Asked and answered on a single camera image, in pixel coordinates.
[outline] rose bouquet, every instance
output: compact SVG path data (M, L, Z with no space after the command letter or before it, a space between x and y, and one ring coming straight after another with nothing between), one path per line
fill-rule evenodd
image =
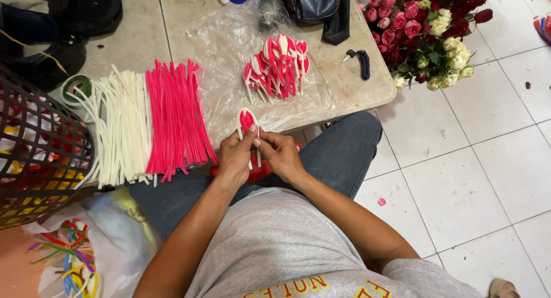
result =
M492 19L486 0L368 0L364 18L398 90L406 80L429 90L470 77L472 51L462 43L475 25Z

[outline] black basket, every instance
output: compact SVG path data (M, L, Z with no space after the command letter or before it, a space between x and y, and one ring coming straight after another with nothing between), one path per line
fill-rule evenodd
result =
M0 65L0 230L57 211L93 159L86 124Z

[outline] hand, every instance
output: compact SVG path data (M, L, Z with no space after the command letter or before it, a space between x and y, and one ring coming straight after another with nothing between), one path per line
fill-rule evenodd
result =
M251 146L256 134L257 126L253 124L245 132L243 140L239 141L239 133L235 131L220 142L220 166L216 177L235 191L249 178Z
M300 161L293 137L260 132L260 139L255 139L253 144L268 160L272 171L284 182L294 185L295 181L308 175Z

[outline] gray t-shirt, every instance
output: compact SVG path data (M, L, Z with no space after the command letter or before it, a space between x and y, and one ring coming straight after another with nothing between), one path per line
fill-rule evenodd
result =
M263 188L228 209L186 294L191 297L481 295L427 260L396 259L382 275L369 271L344 233L305 197Z

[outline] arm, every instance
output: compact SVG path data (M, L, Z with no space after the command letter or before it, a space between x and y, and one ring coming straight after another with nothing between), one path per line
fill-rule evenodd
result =
M410 244L389 224L308 174L296 150L292 137L261 132L254 145L283 181L306 196L327 218L350 239L362 259L377 271L399 258L420 259Z
M134 298L182 298L231 199L249 177L252 125L239 141L237 131L220 143L220 170L149 263L134 292Z

